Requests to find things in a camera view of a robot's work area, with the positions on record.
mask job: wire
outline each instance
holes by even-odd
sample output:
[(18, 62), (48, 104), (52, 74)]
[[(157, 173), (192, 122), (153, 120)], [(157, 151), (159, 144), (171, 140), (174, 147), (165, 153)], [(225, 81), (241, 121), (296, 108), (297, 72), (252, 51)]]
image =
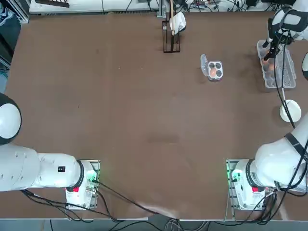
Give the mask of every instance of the wire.
[(112, 231), (113, 229), (115, 229), (120, 223), (115, 224), (115, 226), (113, 226), (110, 230), (108, 231)]
[(182, 8), (179, 10), (179, 12), (181, 12), (181, 10), (183, 9), (183, 7), (186, 5), (188, 0), (185, 1), (185, 4), (182, 5)]
[(268, 7), (268, 8), (266, 8), (266, 10), (265, 10), (265, 11), (268, 11), (268, 9), (269, 9), (272, 5), (273, 5), (273, 3), (271, 3), (271, 4), (269, 5), (269, 7)]
[(287, 104), (283, 101), (283, 98), (282, 98), (282, 96), (281, 96), (281, 94), (280, 94), (280, 91), (279, 91), (279, 88), (278, 88), (277, 76), (276, 76), (276, 55), (277, 55), (277, 51), (278, 51), (278, 47), (279, 47), (280, 41), (281, 41), (281, 39), (282, 39), (282, 37), (283, 37), (283, 33), (284, 33), (284, 32), (282, 32), (282, 34), (281, 34), (281, 36), (280, 36), (280, 38), (279, 38), (279, 40), (278, 40), (276, 49), (275, 49), (275, 58), (274, 58), (274, 79), (275, 79), (275, 85), (276, 85), (276, 90), (277, 90), (277, 92), (278, 92), (279, 99), (280, 99), (280, 101), (281, 101), (281, 103), (282, 103), (282, 106), (283, 106), (283, 108), (284, 108), (284, 110), (285, 110), (285, 112), (286, 112), (286, 114), (287, 114), (287, 116), (288, 116), (288, 118), (289, 118), (289, 120), (290, 120), (290, 123), (291, 123), (292, 127), (295, 128), (295, 124), (294, 124), (294, 122), (293, 122), (293, 120), (292, 120), (292, 117), (291, 117), (291, 114), (290, 114), (290, 112), (289, 112), (288, 106), (287, 106)]
[(307, 140), (307, 142), (306, 142), (306, 145), (305, 145), (305, 148), (304, 148), (304, 150), (303, 150), (303, 153), (302, 153), (302, 155), (301, 155), (301, 157), (300, 157), (300, 159), (299, 159), (299, 162), (298, 162), (298, 164), (297, 164), (296, 170), (295, 170), (295, 172), (294, 172), (294, 174), (293, 174), (293, 176), (292, 176), (292, 178), (291, 178), (291, 180), (290, 180), (290, 182), (289, 182), (289, 184), (288, 184), (288, 187), (287, 187), (286, 191), (284, 192), (284, 194), (283, 194), (283, 196), (282, 196), (282, 198), (281, 198), (281, 201), (280, 201), (280, 203), (279, 203), (278, 206), (277, 206), (276, 211), (275, 211), (274, 214), (268, 219), (268, 221), (266, 222), (266, 224), (267, 224), (268, 222), (270, 222), (270, 221), (273, 219), (273, 217), (277, 214), (279, 208), (281, 207), (281, 205), (282, 205), (282, 203), (283, 203), (283, 201), (284, 201), (284, 199), (285, 199), (285, 196), (287, 195), (287, 192), (288, 192), (288, 190), (290, 189), (291, 184), (292, 184), (292, 182), (293, 182), (293, 180), (294, 180), (294, 178), (295, 178), (295, 176), (296, 176), (296, 174), (297, 174), (297, 172), (298, 172), (298, 170), (299, 170), (299, 167), (301, 166), (301, 163), (302, 163), (302, 161), (303, 161), (303, 159), (304, 159), (304, 154), (306, 153), (307, 148), (308, 148), (308, 140)]
[(206, 231), (208, 231), (208, 229), (210, 228), (210, 225), (211, 225), (211, 221), (209, 221)]
[(97, 181), (97, 180), (93, 180), (92, 182), (95, 182), (95, 183), (100, 184), (101, 186), (104, 186), (105, 188), (109, 189), (109, 190), (112, 191), (113, 193), (117, 194), (118, 196), (122, 197), (123, 199), (125, 199), (125, 200), (131, 202), (131, 203), (134, 204), (135, 206), (137, 206), (137, 207), (139, 207), (139, 208), (141, 208), (141, 209), (143, 209), (143, 210), (145, 210), (145, 211), (147, 211), (147, 212), (150, 212), (150, 213), (153, 213), (153, 214), (158, 214), (158, 213), (156, 213), (156, 212), (154, 212), (154, 211), (152, 211), (152, 210), (150, 210), (150, 209), (147, 209), (147, 208), (141, 206), (140, 204), (138, 204), (138, 203), (136, 203), (136, 202), (134, 202), (134, 201), (128, 199), (127, 197), (123, 196), (122, 194), (118, 193), (117, 191), (113, 190), (112, 188), (108, 187), (107, 185), (105, 185), (105, 184), (103, 184), (103, 183), (101, 183), (101, 182), (99, 182), (99, 181)]
[(50, 202), (50, 203), (53, 203), (53, 204), (59, 204), (59, 205), (65, 205), (65, 206), (70, 205), (70, 206), (82, 208), (82, 209), (85, 209), (85, 210), (90, 211), (90, 212), (92, 212), (92, 213), (101, 214), (101, 215), (104, 215), (104, 216), (106, 216), (106, 217), (108, 217), (108, 218), (111, 218), (111, 217), (109, 217), (108, 214), (105, 214), (105, 213), (102, 213), (102, 212), (99, 212), (99, 211), (96, 211), (96, 210), (93, 210), (93, 209), (90, 209), (90, 208), (85, 208), (85, 207), (82, 207), (82, 206), (80, 206), (80, 205), (75, 205), (75, 204), (72, 204), (72, 203), (58, 202), (58, 201), (49, 200), (49, 199), (44, 198), (44, 197), (36, 196), (36, 195), (34, 195), (34, 193), (32, 193), (32, 192), (30, 192), (30, 191), (28, 191), (28, 190), (22, 190), (22, 192), (23, 192), (23, 191), (27, 191), (27, 192), (28, 192), (28, 196), (34, 197), (34, 198), (36, 198), (36, 199), (40, 199), (40, 200), (43, 200), (43, 201), (46, 201), (46, 202)]
[(203, 221), (201, 223), (201, 225), (199, 225), (197, 228), (190, 230), (190, 229), (184, 229), (182, 227), (182, 225), (180, 224), (180, 221), (178, 219), (171, 219), (166, 224), (165, 231), (168, 230), (169, 223), (171, 223), (171, 229), (173, 229), (173, 225), (176, 225), (178, 230), (183, 230), (183, 231), (200, 231), (201, 229), (203, 229), (209, 223), (209, 221), (208, 222)]
[(127, 10), (128, 10), (128, 8), (129, 8), (129, 6), (130, 6), (130, 4), (131, 4), (132, 1), (133, 1), (133, 0), (130, 0), (130, 2), (129, 2), (129, 4), (128, 4), (128, 6), (127, 6), (125, 12), (127, 12)]
[(196, 4), (197, 4), (197, 6), (198, 6), (199, 12), (201, 13), (201, 9), (200, 9), (200, 7), (199, 7), (199, 4), (198, 4), (198, 3), (196, 3)]
[(244, 2), (244, 4), (243, 4), (243, 0), (241, 0), (241, 3), (242, 3), (241, 11), (243, 11), (243, 7), (244, 7), (245, 2)]
[[(52, 207), (55, 207), (56, 209), (58, 209), (59, 211), (61, 211), (63, 214), (65, 214), (69, 219), (73, 220), (73, 221), (82, 221), (84, 223), (92, 223), (92, 221), (85, 221), (83, 220), (80, 216), (78, 216), (74, 211), (72, 211), (71, 209), (68, 209), (68, 208), (65, 208), (63, 206), (59, 206), (59, 205), (54, 205), (48, 201), (46, 201), (47, 203), (44, 203), (44, 202), (40, 202), (40, 201), (37, 201), (37, 200), (34, 200), (33, 198), (31, 198), (28, 194), (27, 194), (27, 190), (21, 190), (21, 192), (28, 198), (30, 199), (31, 201), (37, 203), (37, 204), (40, 204), (40, 205), (47, 205), (47, 206), (52, 206)], [(73, 217), (71, 217), (70, 215), (68, 215), (66, 212), (64, 212), (63, 210), (61, 210), (60, 208), (64, 209), (64, 210), (67, 210), (71, 213), (73, 213), (78, 219), (75, 219)]]
[(284, 103), (286, 104), (286, 101), (285, 101), (285, 95), (284, 95), (284, 88), (283, 88), (283, 76), (284, 76), (284, 62), (285, 62), (285, 48), (287, 46), (287, 42), (288, 42), (288, 39), (289, 39), (289, 36), (290, 36), (290, 31), (288, 31), (288, 35), (287, 35), (287, 38), (285, 40), (285, 43), (284, 43), (284, 47), (283, 47), (283, 59), (282, 59), (282, 74), (281, 74), (281, 91), (282, 91), (282, 97), (283, 97), (283, 101)]
[(106, 208), (106, 212), (107, 214), (110, 216), (110, 219), (113, 221), (113, 222), (117, 222), (117, 223), (120, 223), (122, 221), (118, 220), (117, 218), (113, 217), (111, 214), (110, 214), (110, 211), (109, 211), (109, 208), (108, 208), (108, 205), (107, 205), (107, 202), (103, 196), (103, 194), (100, 192), (100, 191), (96, 191), (97, 194), (101, 197), (101, 199), (103, 200), (103, 203), (105, 205), (105, 208)]
[(213, 2), (215, 3), (216, 8), (217, 8), (217, 10), (218, 10), (218, 12), (219, 12), (219, 7), (218, 7), (218, 5), (217, 5), (216, 1), (215, 1), (215, 0), (213, 0)]
[(297, 196), (297, 197), (304, 197), (304, 196), (306, 196), (306, 195), (307, 195), (307, 192), (305, 192), (304, 194), (300, 194), (300, 195), (298, 195), (298, 194), (294, 194), (294, 193), (289, 192), (289, 191), (287, 191), (287, 193), (288, 193), (288, 194), (290, 194), (290, 195), (292, 195), (292, 196)]
[(160, 228), (158, 228), (157, 226), (155, 226), (154, 224), (152, 224), (152, 223), (150, 223), (150, 222), (148, 222), (148, 221), (136, 221), (136, 222), (134, 222), (134, 223), (128, 224), (128, 225), (126, 225), (126, 226), (124, 226), (124, 227), (122, 227), (122, 228), (120, 228), (120, 229), (113, 230), (113, 231), (120, 231), (120, 230), (123, 230), (123, 229), (125, 229), (125, 228), (127, 228), (127, 227), (129, 227), (129, 226), (136, 225), (136, 224), (140, 224), (140, 223), (149, 224), (149, 225), (151, 225), (152, 227), (154, 227), (155, 229), (157, 229), (157, 230), (159, 230), (159, 231), (163, 231), (163, 230), (161, 230)]
[(53, 231), (52, 222), (49, 220), (51, 231)]
[(223, 222), (225, 222), (225, 221), (226, 221), (226, 219), (227, 219), (227, 215), (228, 215), (228, 208), (229, 208), (229, 196), (230, 196), (230, 186), (228, 187), (227, 206), (226, 206), (226, 213), (225, 213), (225, 218), (224, 218)]
[(102, 8), (103, 8), (103, 13), (105, 13), (105, 10), (104, 10), (104, 1), (102, 0)]
[(212, 9), (211, 9), (211, 8), (209, 8), (208, 6), (205, 6), (205, 7), (206, 7), (206, 8), (208, 8), (211, 12), (213, 12), (213, 11), (212, 11)]
[(275, 192), (271, 192), (270, 194), (268, 195), (265, 195), (257, 204), (256, 206), (254, 207), (254, 209), (251, 211), (251, 213), (249, 214), (249, 216), (244, 220), (244, 221), (237, 221), (239, 223), (237, 224), (222, 224), (222, 223), (219, 223), (219, 222), (216, 222), (214, 221), (216, 224), (218, 225), (223, 225), (223, 226), (238, 226), (238, 225), (243, 225), (245, 223), (257, 223), (257, 222), (260, 222), (262, 220), (262, 218), (258, 218), (256, 220), (253, 220), (253, 221), (249, 221), (249, 218), (251, 217), (251, 215), (253, 214), (253, 212), (255, 211), (255, 209), (258, 207), (258, 205), (263, 202), (267, 197), (270, 197), (272, 196), (273, 194), (275, 194)]
[[(292, 185), (292, 186), (289, 188), (289, 190), (290, 190), (290, 189), (295, 189), (295, 188), (300, 184), (300, 182), (302, 182), (303, 178), (305, 177), (305, 175), (306, 175), (306, 173), (307, 173), (307, 169), (308, 169), (308, 164), (305, 163), (305, 168), (304, 168), (304, 171), (303, 171), (302, 176), (299, 178), (299, 180), (297, 181), (296, 184)], [(281, 191), (285, 191), (285, 190), (286, 190), (286, 188), (279, 188), (279, 189), (280, 189)]]
[(151, 8), (151, 6), (150, 6), (150, 0), (146, 0), (147, 1), (147, 3), (148, 3), (148, 6), (149, 6), (149, 8), (150, 8), (150, 11), (152, 11), (152, 8)]
[(237, 7), (238, 10), (240, 10), (240, 8), (239, 8), (239, 6), (236, 4), (235, 0), (234, 0), (234, 1), (227, 0), (227, 1), (233, 3), (233, 7), (232, 7), (231, 11), (233, 11), (233, 8), (234, 8), (235, 6)]

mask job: floor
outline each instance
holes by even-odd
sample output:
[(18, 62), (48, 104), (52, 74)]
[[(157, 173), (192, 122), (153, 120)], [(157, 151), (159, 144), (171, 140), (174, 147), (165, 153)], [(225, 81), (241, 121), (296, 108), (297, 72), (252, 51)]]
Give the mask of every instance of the floor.
[[(156, 225), (161, 230), (164, 230), (166, 217), (154, 216), (149, 221)], [(122, 228), (132, 221), (125, 221), (123, 224), (118, 225), (117, 229)], [(200, 225), (201, 222), (181, 222), (185, 229), (195, 229)], [(110, 220), (96, 220), (93, 223), (86, 224), (80, 222), (73, 222), (68, 220), (53, 220), (52, 226), (54, 231), (108, 231), (115, 224)], [(211, 222), (209, 231), (246, 231), (248, 229), (252, 231), (289, 231), (289, 230), (307, 230), (308, 222), (284, 222), (284, 221), (273, 221), (266, 226), (259, 226), (256, 224), (245, 224), (235, 227), (220, 226)], [(1, 231), (51, 231), (49, 220), (0, 220)], [(124, 229), (125, 231), (155, 231), (156, 229), (151, 227), (149, 224), (136, 224)]]

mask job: white cup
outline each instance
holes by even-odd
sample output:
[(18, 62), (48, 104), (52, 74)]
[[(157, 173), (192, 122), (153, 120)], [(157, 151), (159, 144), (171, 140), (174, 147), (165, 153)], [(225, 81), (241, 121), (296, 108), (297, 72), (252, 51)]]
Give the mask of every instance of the white cup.
[[(298, 120), (300, 120), (302, 116), (302, 110), (300, 109), (300, 106), (297, 104), (297, 102), (295, 102), (294, 100), (286, 100), (285, 102), (288, 106), (288, 110), (290, 112), (293, 122), (297, 122)], [(283, 105), (280, 106), (279, 114), (285, 122), (290, 122)]]

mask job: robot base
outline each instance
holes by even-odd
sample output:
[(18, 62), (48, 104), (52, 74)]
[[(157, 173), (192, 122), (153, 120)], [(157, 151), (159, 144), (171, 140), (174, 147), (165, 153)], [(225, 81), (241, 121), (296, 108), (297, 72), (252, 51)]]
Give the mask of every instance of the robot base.
[[(230, 160), (227, 159), (227, 175), (229, 184), (229, 198), (232, 207), (232, 215), (234, 209), (253, 210), (260, 200), (265, 196), (265, 190), (262, 192), (254, 192), (249, 185), (245, 174), (248, 159)], [(255, 210), (262, 210), (263, 202), (259, 203)]]
[[(70, 204), (79, 205), (85, 208), (97, 207), (98, 184), (91, 182), (91, 180), (99, 180), (100, 161), (99, 160), (81, 160), (84, 167), (84, 178), (81, 186), (74, 189), (73, 192), (65, 191), (66, 202)], [(68, 209), (81, 209), (80, 207), (67, 206)]]

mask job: stick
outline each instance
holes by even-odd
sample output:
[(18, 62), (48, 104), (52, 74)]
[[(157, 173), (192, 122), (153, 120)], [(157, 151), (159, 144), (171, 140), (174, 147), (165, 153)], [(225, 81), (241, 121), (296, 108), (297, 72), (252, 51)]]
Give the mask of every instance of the stick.
[(170, 10), (171, 10), (171, 31), (172, 35), (174, 36), (174, 19), (173, 19), (173, 0), (170, 0)]

